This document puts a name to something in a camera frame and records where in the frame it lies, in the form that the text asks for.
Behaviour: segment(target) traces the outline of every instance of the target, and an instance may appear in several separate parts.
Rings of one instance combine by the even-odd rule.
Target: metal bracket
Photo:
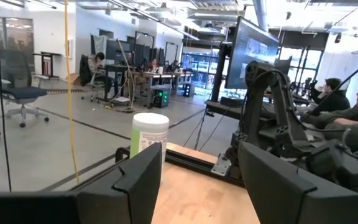
[[[218,161],[215,163],[211,172],[217,175],[226,176],[231,166],[230,160],[224,153],[220,153]]]

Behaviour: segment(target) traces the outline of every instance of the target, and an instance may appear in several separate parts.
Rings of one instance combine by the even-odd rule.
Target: green jacket
[[[318,116],[321,126],[324,126],[325,129],[350,129],[346,137],[346,144],[349,146],[352,151],[358,151],[358,124],[353,125],[343,125],[333,122],[336,118],[345,118],[353,121],[358,121],[358,110],[356,107],[342,110],[342,111],[333,111],[331,113],[323,113]],[[327,140],[330,139],[342,139],[343,132],[328,132],[324,133],[324,137]]]

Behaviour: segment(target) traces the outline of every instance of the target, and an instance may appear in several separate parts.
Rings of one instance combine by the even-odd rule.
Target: wooden tabletop
[[[198,159],[216,157],[168,143],[167,148]],[[164,164],[153,224],[260,223],[246,189],[188,169]]]

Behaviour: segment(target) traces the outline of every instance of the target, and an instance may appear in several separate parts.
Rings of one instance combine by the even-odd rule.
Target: dark hoodie
[[[327,100],[324,100],[327,96],[319,98],[318,96],[321,94],[320,91],[316,90],[315,88],[311,89],[310,95],[311,99],[319,104],[316,110],[313,111],[311,115],[319,116],[321,112],[333,112],[337,110],[346,110],[349,109],[350,103],[349,100],[346,98],[345,91],[337,90],[332,93]]]

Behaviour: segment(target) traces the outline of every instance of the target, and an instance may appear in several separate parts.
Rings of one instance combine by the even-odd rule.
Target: yellow cable
[[[70,77],[70,64],[68,62],[68,23],[67,23],[67,5],[68,0],[65,0],[65,55],[66,55],[66,70],[67,70],[67,89],[68,89],[68,117],[70,122],[70,147],[71,147],[71,156],[73,158],[73,165],[75,171],[75,179],[77,184],[80,183],[80,177],[78,175],[77,163],[75,160],[75,150],[74,150],[74,130],[73,130],[73,104],[71,102],[71,77]]]

